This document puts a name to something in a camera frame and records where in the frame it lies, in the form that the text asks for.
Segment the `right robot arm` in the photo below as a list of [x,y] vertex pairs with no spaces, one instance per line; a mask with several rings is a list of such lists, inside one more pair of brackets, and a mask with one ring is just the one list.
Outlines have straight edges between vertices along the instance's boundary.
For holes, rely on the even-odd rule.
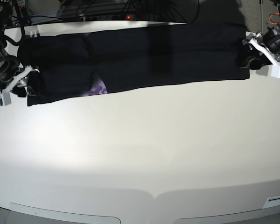
[[[18,19],[20,39],[16,41],[5,34],[13,25],[12,18]],[[28,37],[24,25],[24,15],[16,0],[0,0],[0,100],[5,94],[15,94],[20,98],[38,96],[44,91],[39,66],[29,62],[22,53],[11,55],[6,51],[8,44],[20,50]]]

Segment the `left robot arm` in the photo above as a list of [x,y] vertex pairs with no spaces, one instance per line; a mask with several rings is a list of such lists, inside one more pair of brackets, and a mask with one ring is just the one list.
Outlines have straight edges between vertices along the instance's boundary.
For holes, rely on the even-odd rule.
[[280,0],[274,0],[278,12],[269,15],[271,27],[266,33],[250,33],[242,41],[243,50],[238,57],[240,68],[259,70],[266,65],[280,67]]

